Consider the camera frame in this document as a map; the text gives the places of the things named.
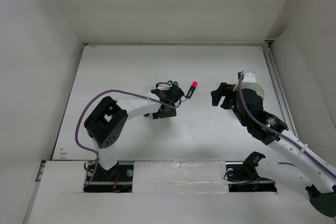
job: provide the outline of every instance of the white floor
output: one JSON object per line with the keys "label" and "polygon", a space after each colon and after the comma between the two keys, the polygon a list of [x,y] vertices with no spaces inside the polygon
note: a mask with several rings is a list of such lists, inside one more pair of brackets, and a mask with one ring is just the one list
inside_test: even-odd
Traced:
{"label": "white floor", "polygon": [[[47,162],[29,224],[333,223],[303,197],[281,186],[278,194],[228,193],[226,183],[220,182],[219,163],[189,163],[177,173],[178,166],[170,162],[158,173],[158,166],[152,162],[139,162],[134,169],[137,193],[128,194],[83,193],[83,164],[84,161]],[[137,173],[169,174],[170,181],[163,183]],[[193,190],[197,185],[203,193]],[[209,190],[218,190],[219,185],[221,193]],[[149,187],[154,192],[146,191]]]}
{"label": "white floor", "polygon": [[[228,193],[224,161],[244,160],[252,151],[286,161],[252,138],[231,111],[211,106],[210,92],[244,69],[254,70],[264,88],[265,110],[281,118],[259,46],[86,46],[29,224],[333,223],[281,185],[277,194]],[[75,144],[82,109],[101,91],[145,94],[168,80],[185,92],[193,81],[199,85],[177,117],[128,121],[115,144],[119,160],[152,161],[135,163],[133,193],[84,193],[83,160],[95,157]],[[94,146],[84,127],[80,141]]]}
{"label": "white floor", "polygon": [[[74,134],[83,108],[101,91],[120,89],[146,94],[157,82],[174,80],[184,92],[198,81],[193,97],[177,109],[177,117],[128,121],[115,143],[119,160],[241,160],[252,151],[282,160],[252,138],[231,111],[212,107],[210,92],[221,82],[237,81],[237,72],[244,69],[254,70],[264,88],[265,110],[281,118],[260,46],[86,46],[53,159],[95,159],[75,144]],[[115,99],[128,98],[110,95]],[[83,145],[94,147],[83,126],[79,139]]]}

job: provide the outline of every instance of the white enclosure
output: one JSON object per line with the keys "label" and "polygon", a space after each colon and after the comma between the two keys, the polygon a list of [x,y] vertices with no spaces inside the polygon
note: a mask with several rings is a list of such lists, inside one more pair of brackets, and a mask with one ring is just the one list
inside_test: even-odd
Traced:
{"label": "white enclosure", "polygon": [[[265,110],[289,123],[288,102],[300,139],[336,166],[335,1],[0,0],[0,223],[92,223],[99,214],[119,223],[163,223],[169,216],[176,223],[331,223],[281,185],[278,194],[227,193],[218,176],[221,162],[273,152],[232,114],[211,107],[209,92],[235,81],[237,71],[254,69],[266,92]],[[278,37],[271,46],[274,61],[261,44],[266,37]],[[84,42],[89,45],[82,55]],[[144,43],[220,45],[139,45]],[[207,164],[215,164],[215,183],[203,187],[197,184],[202,177],[193,177],[192,189],[184,185],[187,194],[174,194],[181,182],[174,176],[172,184],[158,186],[140,179],[157,174],[155,163],[138,169],[137,193],[82,193],[83,161],[94,159],[74,144],[83,106],[104,89],[146,93],[168,79],[184,91],[194,80],[200,84],[177,117],[166,120],[168,127],[165,120],[127,123],[116,143],[118,158],[197,160],[207,172]],[[84,129],[80,140],[93,146]],[[42,160],[48,162],[38,188]],[[122,204],[134,216],[123,218]]]}
{"label": "white enclosure", "polygon": [[286,0],[56,1],[83,42],[202,44],[263,42]]}

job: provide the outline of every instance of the screw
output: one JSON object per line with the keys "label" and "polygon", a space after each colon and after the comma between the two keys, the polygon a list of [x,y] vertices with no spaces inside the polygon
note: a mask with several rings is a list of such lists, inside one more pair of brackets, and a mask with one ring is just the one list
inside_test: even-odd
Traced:
{"label": "screw", "polygon": [[226,170],[226,173],[228,176],[233,176],[233,169],[229,168],[228,170]]}
{"label": "screw", "polygon": [[132,177],[132,176],[133,176],[133,170],[131,170],[131,169],[127,170],[127,171],[126,171],[126,175],[127,175],[128,177]]}

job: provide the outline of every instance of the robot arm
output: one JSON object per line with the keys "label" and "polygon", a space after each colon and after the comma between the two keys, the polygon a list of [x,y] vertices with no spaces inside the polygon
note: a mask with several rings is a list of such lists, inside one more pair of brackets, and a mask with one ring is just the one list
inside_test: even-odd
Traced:
{"label": "robot arm", "polygon": [[251,153],[238,171],[250,180],[267,177],[292,188],[307,199],[322,214],[336,216],[336,169],[307,148],[286,124],[263,108],[264,92],[256,83],[253,71],[238,73],[239,84],[221,83],[211,92],[217,106],[225,97],[223,109],[231,109],[241,125],[254,138],[291,161],[293,166],[279,165],[265,155]]}
{"label": "robot arm", "polygon": [[113,145],[119,138],[126,121],[147,114],[153,119],[176,116],[175,103],[184,92],[175,84],[169,89],[154,89],[144,98],[114,100],[104,97],[84,122],[88,134],[96,143],[100,167],[109,171],[118,163]]}

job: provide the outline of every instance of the small red object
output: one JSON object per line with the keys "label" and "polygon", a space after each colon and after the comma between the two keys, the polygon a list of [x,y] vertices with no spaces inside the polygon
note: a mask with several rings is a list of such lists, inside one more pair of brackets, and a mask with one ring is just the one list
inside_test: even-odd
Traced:
{"label": "small red object", "polygon": [[190,99],[191,96],[193,95],[193,93],[194,93],[194,91],[195,91],[197,85],[198,85],[198,82],[197,82],[197,81],[194,81],[193,84],[191,85],[191,87],[190,87],[190,89],[189,89],[189,91],[188,91],[188,93],[187,93],[187,95],[186,95],[186,97],[187,97],[188,99]]}

